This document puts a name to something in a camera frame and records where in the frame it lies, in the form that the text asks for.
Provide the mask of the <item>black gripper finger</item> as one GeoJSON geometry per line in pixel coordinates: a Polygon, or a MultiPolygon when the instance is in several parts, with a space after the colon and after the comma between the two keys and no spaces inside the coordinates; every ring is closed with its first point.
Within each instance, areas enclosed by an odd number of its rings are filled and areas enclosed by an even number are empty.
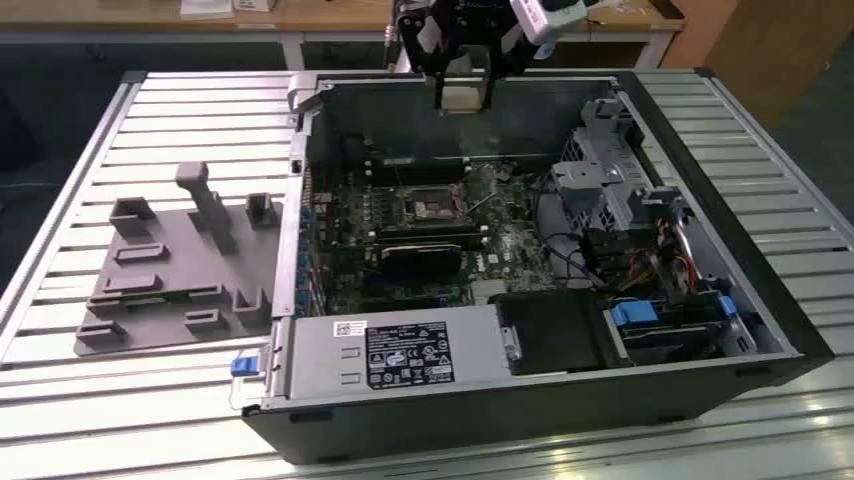
{"type": "Polygon", "coordinates": [[[397,31],[411,70],[431,79],[433,108],[441,109],[447,70],[460,48],[453,21],[437,12],[404,12],[397,31]]]}
{"type": "Polygon", "coordinates": [[[524,70],[525,37],[520,28],[509,28],[487,42],[488,65],[485,69],[484,108],[492,103],[495,85],[499,79],[517,75],[524,70]]]}

